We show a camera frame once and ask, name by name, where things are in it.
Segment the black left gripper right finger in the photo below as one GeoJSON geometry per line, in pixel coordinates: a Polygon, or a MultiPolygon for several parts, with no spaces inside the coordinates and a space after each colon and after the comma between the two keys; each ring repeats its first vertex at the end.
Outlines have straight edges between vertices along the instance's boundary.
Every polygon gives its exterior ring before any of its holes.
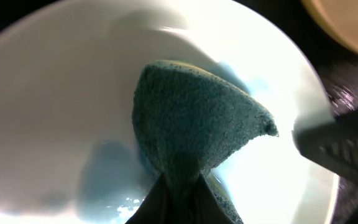
{"type": "Polygon", "coordinates": [[[196,183],[196,224],[232,224],[202,175],[196,183]]]}

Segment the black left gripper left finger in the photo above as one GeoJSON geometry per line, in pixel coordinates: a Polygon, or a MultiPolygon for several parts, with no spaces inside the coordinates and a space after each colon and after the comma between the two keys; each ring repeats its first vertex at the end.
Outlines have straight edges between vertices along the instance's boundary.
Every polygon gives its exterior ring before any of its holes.
{"type": "Polygon", "coordinates": [[[165,224],[168,217],[168,189],[162,174],[135,214],[126,224],[165,224]]]}

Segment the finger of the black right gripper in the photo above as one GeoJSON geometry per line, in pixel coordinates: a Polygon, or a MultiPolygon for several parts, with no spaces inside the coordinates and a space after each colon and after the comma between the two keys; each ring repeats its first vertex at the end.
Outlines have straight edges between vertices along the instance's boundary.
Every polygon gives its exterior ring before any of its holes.
{"type": "Polygon", "coordinates": [[[303,157],[358,185],[358,110],[293,137],[303,157]]]}

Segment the green yellow sponge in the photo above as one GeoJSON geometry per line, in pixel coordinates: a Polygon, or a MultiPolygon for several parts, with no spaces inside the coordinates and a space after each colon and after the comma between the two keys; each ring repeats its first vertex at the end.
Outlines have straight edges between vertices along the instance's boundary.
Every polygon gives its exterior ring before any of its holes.
{"type": "Polygon", "coordinates": [[[232,223],[233,203],[207,179],[212,169],[260,136],[277,136],[272,114],[232,83],[194,65],[146,65],[134,92],[132,125],[150,165],[165,176],[167,223],[196,223],[196,183],[203,176],[232,223]]]}

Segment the yellow plate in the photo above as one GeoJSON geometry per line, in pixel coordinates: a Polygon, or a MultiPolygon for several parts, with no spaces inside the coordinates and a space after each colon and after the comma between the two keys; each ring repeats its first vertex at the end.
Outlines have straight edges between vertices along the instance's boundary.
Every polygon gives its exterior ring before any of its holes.
{"type": "Polygon", "coordinates": [[[301,0],[301,3],[325,33],[358,54],[358,0],[301,0]]]}

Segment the white plate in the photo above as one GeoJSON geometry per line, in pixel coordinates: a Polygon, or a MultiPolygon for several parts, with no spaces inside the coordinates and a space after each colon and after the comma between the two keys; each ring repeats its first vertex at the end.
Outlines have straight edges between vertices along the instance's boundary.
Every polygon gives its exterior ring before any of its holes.
{"type": "Polygon", "coordinates": [[[0,34],[0,223],[125,223],[154,178],[131,123],[144,65],[182,60],[273,115],[211,174],[244,223],[330,223],[339,178],[305,159],[297,118],[332,120],[299,48],[234,1],[60,1],[0,34]]]}

